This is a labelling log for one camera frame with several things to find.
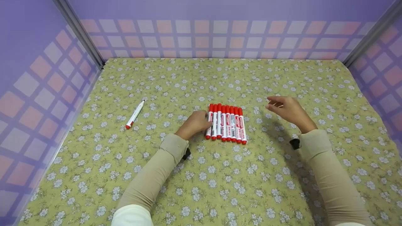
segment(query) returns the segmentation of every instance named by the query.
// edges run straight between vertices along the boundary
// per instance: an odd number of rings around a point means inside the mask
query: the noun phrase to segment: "checkered pattern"
[[[372,22],[81,20],[110,57],[344,60]]]
[[[350,68],[402,156],[402,18]]]
[[[98,69],[69,26],[0,91],[0,222],[12,224],[39,185]]]

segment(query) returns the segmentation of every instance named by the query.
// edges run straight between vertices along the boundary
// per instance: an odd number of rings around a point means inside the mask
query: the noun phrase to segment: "green floral fabric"
[[[289,144],[299,131],[265,109],[269,95],[297,97],[327,130],[375,225],[401,224],[398,151],[341,62],[119,58],[107,62],[20,225],[110,225],[164,137],[209,103],[243,108],[248,143],[195,136],[160,191],[154,224],[326,225],[314,174]]]

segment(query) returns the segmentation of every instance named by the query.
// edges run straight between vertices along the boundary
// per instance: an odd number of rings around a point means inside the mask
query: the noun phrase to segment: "row of markers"
[[[205,133],[207,140],[212,138],[212,140],[220,139],[222,142],[247,143],[241,107],[227,106],[220,103],[210,104],[208,121],[213,122],[213,124]]]

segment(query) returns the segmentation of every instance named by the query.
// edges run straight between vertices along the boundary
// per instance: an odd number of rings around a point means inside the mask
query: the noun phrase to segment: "marker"
[[[230,109],[229,106],[225,107],[226,112],[226,141],[230,142],[232,140],[231,129],[230,129]]]
[[[208,121],[212,121],[212,108],[213,104],[209,104]],[[205,139],[209,140],[211,138],[211,127],[205,132]]]
[[[216,138],[222,138],[222,104],[218,104],[218,115],[216,124]]]
[[[126,124],[126,129],[130,129],[131,126],[133,125],[135,119],[137,118],[139,112],[141,111],[142,107],[144,107],[144,103],[145,100],[142,100],[141,103],[137,106],[137,108],[135,109],[133,115],[130,117],[130,119],[128,120],[127,124]]]
[[[242,129],[240,128],[239,108],[234,107],[234,118],[236,119],[236,143],[242,143]]]
[[[222,114],[221,114],[221,132],[222,132],[222,142],[226,141],[227,133],[226,133],[226,106],[222,106]]]
[[[218,124],[218,105],[213,105],[212,140],[216,140],[216,127]]]
[[[240,127],[242,131],[242,144],[247,144],[246,127],[244,126],[243,110],[239,107]]]
[[[236,118],[233,106],[230,106],[230,137],[232,138],[232,142],[236,142]]]

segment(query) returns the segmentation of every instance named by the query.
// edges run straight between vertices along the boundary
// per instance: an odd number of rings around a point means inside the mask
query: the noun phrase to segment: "purple wall panel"
[[[102,57],[344,60],[394,0],[70,0]],[[370,6],[361,10],[361,6]]]
[[[19,217],[97,69],[52,1],[2,1],[0,224]]]
[[[402,156],[402,18],[350,68]]]

